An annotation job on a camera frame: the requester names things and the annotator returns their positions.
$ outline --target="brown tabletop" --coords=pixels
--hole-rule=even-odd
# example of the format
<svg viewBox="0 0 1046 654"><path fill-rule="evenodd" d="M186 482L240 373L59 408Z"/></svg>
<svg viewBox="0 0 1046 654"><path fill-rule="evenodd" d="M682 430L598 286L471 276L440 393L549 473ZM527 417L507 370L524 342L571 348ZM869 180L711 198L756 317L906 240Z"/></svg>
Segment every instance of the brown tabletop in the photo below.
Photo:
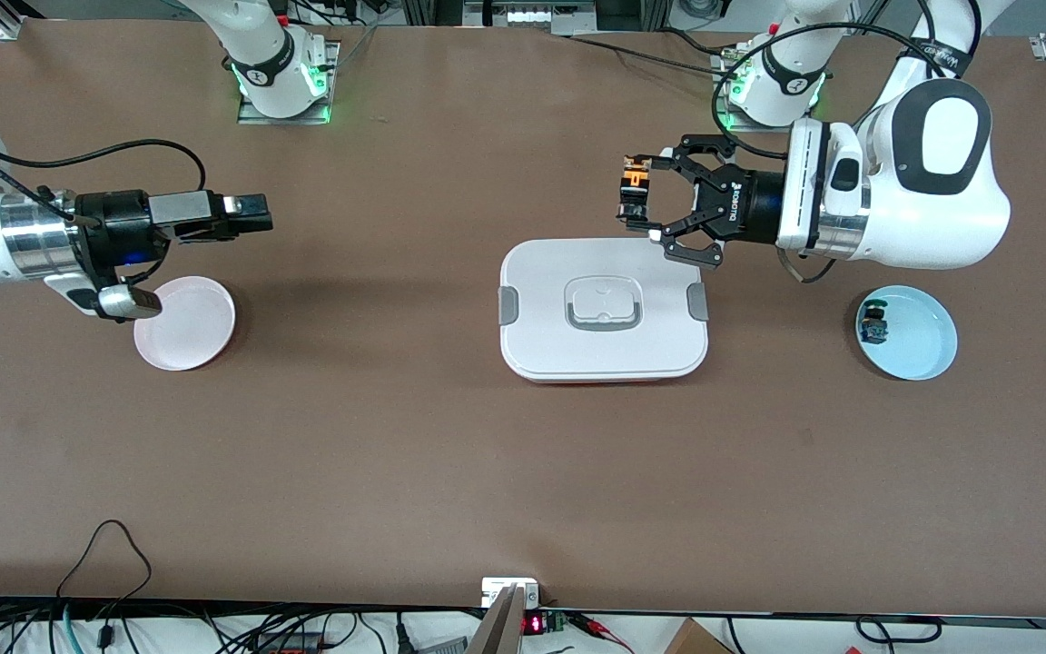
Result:
<svg viewBox="0 0 1046 654"><path fill-rule="evenodd" d="M703 63L668 35L611 38ZM893 50L847 38L825 115L854 120ZM0 287L0 593L50 593L115 517L155 564L144 595L470 604L482 576L529 574L564 606L1046 616L1046 63L1024 40L987 38L970 74L1013 203L982 264L798 286L772 248L731 245L697 373L573 388L503 363L499 264L528 239L621 236L622 155L712 132L710 80L526 29L380 29L331 125L238 128L220 59L182 22L28 21L0 43L12 153L176 138L277 225L177 248L154 278L236 295L235 344L199 371L151 368L130 324L38 281ZM18 174L196 179L154 149ZM660 175L655 216L682 215L688 187ZM860 361L848 316L892 283L958 322L938 380ZM140 573L109 534L69 590Z"/></svg>

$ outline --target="white storage box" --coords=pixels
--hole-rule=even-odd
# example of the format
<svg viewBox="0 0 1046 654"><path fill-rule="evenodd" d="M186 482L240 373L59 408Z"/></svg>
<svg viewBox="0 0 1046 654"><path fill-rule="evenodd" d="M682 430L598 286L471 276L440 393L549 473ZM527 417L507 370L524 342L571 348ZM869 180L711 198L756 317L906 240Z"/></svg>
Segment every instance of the white storage box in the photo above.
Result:
<svg viewBox="0 0 1046 654"><path fill-rule="evenodd" d="M535 382L686 376L709 347L701 271L646 239L526 241L499 274L499 342Z"/></svg>

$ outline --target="black plug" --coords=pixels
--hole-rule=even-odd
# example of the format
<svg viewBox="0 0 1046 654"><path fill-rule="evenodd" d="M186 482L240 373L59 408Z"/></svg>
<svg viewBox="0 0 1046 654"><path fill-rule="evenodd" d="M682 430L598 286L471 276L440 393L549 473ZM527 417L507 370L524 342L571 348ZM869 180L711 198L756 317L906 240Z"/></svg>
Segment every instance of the black plug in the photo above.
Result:
<svg viewBox="0 0 1046 654"><path fill-rule="evenodd" d="M99 628L99 635L95 637L95 647L100 651L107 650L115 641L115 630L112 625L104 625Z"/></svg>
<svg viewBox="0 0 1046 654"><path fill-rule="evenodd" d="M397 632L397 654L417 654L418 650L414 649L414 644L410 641L410 635L406 633L406 625L403 624L402 613L397 614L395 632Z"/></svg>

